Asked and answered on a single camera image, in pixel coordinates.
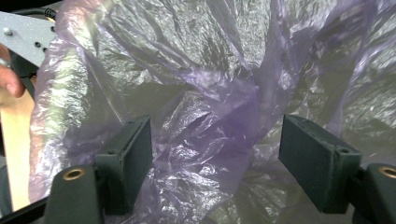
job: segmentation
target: table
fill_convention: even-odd
[[[1,124],[14,211],[30,204],[28,197],[29,127],[34,105],[27,91],[21,98],[16,99],[0,88]]]

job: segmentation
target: plastic bag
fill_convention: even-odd
[[[151,115],[132,223],[345,223],[277,160],[284,113],[396,164],[395,3],[64,0],[37,80],[31,201]]]

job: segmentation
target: bolt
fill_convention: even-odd
[[[7,27],[3,28],[3,34],[4,35],[13,35],[12,30]]]

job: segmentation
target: hole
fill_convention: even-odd
[[[396,169],[392,167],[381,167],[379,168],[379,171],[383,174],[386,175],[390,178],[395,178],[396,179]]]
[[[339,149],[339,151],[342,153],[349,153],[349,150],[346,148],[341,148],[341,149]]]
[[[65,180],[74,180],[78,179],[85,174],[84,170],[82,169],[74,169],[64,174]]]

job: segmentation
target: fingernail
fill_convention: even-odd
[[[11,95],[15,94],[15,86],[14,85],[8,83],[6,85],[6,89]]]

